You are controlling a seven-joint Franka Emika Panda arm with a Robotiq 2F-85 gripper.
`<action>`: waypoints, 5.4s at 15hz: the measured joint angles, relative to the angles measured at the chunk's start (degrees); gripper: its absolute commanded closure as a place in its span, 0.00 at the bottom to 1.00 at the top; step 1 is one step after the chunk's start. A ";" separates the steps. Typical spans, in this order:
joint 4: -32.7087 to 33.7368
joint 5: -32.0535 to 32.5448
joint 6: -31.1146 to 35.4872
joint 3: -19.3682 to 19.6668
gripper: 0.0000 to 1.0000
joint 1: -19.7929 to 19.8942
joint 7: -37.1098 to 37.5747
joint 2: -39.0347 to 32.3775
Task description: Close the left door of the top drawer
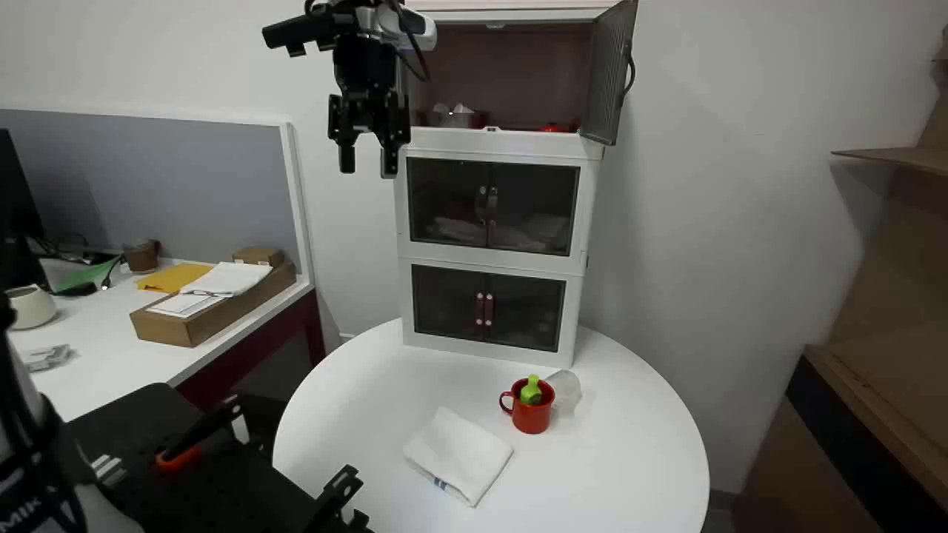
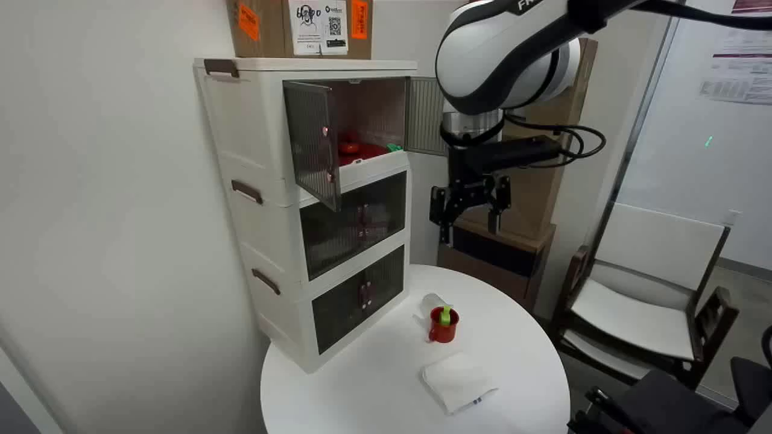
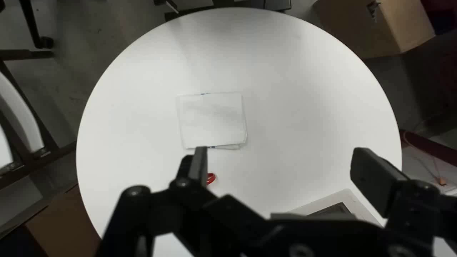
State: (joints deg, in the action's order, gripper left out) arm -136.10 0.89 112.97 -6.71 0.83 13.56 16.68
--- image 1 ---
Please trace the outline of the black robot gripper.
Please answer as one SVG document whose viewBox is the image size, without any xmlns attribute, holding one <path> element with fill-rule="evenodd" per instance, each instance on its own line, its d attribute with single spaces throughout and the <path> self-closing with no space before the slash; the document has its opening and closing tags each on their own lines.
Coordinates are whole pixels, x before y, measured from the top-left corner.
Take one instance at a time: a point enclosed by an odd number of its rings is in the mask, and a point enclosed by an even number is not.
<svg viewBox="0 0 948 533">
<path fill-rule="evenodd" d="M 338 96 L 327 97 L 327 136 L 338 140 L 342 176 L 356 173 L 356 140 L 382 140 L 382 177 L 396 176 L 400 143 L 407 140 L 407 109 L 396 84 L 396 52 L 384 41 L 342 32 L 332 47 Z"/>
</svg>

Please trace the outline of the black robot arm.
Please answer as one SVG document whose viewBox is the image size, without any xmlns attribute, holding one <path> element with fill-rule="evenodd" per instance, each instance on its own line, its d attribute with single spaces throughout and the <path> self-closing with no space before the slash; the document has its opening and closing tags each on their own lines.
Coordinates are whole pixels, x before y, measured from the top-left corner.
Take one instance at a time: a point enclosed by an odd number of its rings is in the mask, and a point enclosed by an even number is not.
<svg viewBox="0 0 948 533">
<path fill-rule="evenodd" d="M 356 143 L 369 130 L 379 176 L 393 177 L 400 149 L 412 143 L 400 65 L 436 47 L 436 22 L 403 0 L 304 0 L 296 19 L 265 23 L 261 37 L 270 52 L 284 47 L 290 57 L 301 57 L 308 41 L 332 53 L 338 96 L 327 97 L 327 140 L 339 173 L 356 173 Z"/>
</svg>

